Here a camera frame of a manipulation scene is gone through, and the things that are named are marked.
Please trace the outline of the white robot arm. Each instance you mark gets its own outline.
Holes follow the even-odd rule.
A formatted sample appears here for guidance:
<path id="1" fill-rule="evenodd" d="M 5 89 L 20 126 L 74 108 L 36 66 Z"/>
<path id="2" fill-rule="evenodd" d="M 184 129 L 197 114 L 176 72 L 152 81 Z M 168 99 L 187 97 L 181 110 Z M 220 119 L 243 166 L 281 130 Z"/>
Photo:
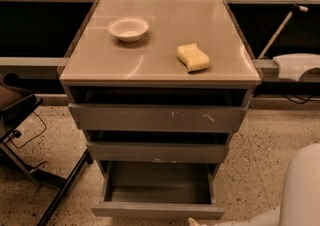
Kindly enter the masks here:
<path id="1" fill-rule="evenodd" d="M 214 226 L 320 226 L 320 144 L 303 147 L 290 161 L 279 206 Z"/>

